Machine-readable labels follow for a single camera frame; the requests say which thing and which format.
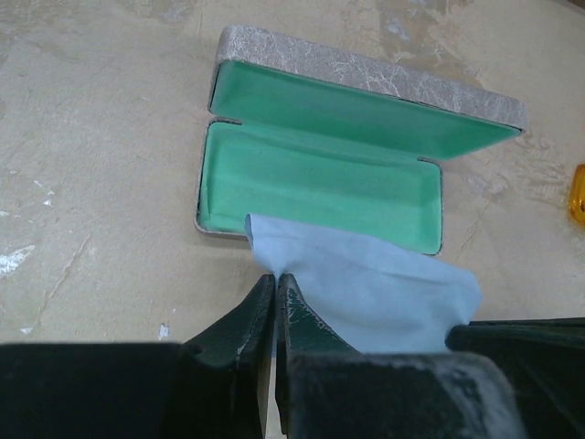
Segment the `light blue cleaning cloth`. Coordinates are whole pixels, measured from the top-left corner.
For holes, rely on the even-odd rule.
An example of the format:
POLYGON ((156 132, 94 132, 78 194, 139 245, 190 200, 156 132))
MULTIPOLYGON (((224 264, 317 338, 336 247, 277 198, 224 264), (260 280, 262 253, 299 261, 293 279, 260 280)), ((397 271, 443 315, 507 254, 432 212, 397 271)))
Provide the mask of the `light blue cleaning cloth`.
POLYGON ((482 302, 473 273, 369 235, 250 214, 256 262, 291 274, 306 304, 363 353, 446 351, 482 302))

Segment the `grey-brown glasses case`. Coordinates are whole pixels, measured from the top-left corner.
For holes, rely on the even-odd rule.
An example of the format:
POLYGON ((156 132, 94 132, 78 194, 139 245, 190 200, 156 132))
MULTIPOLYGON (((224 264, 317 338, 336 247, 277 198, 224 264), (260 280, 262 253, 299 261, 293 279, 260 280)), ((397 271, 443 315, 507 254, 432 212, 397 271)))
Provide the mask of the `grey-brown glasses case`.
POLYGON ((267 29, 218 41, 194 222, 243 237, 250 213, 435 255, 441 164, 513 139, 508 96, 267 29))

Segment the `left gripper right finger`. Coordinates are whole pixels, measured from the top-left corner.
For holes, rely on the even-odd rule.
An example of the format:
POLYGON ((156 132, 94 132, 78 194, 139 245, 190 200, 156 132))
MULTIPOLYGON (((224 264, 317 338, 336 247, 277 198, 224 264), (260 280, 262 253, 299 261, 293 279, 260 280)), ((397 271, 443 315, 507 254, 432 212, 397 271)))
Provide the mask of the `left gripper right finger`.
POLYGON ((467 352, 363 354, 283 274, 275 399, 289 438, 524 438, 511 386, 467 352))

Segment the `orange sunglasses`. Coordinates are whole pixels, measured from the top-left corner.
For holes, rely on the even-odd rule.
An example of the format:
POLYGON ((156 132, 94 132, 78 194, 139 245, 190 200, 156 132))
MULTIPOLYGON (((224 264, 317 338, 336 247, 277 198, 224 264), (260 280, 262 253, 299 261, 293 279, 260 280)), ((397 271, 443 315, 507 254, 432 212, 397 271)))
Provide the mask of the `orange sunglasses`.
POLYGON ((585 224, 585 165, 579 164, 569 192, 569 216, 580 226, 585 224))

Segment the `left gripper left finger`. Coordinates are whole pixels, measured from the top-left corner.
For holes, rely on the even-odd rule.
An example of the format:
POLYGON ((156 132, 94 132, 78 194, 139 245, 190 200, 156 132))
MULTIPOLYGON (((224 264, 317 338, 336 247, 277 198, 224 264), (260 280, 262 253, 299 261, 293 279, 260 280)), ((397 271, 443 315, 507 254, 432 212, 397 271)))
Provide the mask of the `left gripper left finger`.
POLYGON ((262 438, 276 281, 184 343, 1 347, 4 438, 262 438))

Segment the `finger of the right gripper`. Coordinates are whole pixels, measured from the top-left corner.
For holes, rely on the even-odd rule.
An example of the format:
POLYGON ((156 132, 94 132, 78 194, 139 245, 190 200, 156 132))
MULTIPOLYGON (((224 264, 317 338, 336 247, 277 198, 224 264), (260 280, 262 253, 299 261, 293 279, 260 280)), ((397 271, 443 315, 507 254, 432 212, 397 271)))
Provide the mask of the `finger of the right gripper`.
POLYGON ((454 327, 446 344, 505 374, 530 438, 584 436, 582 317, 472 322, 454 327))

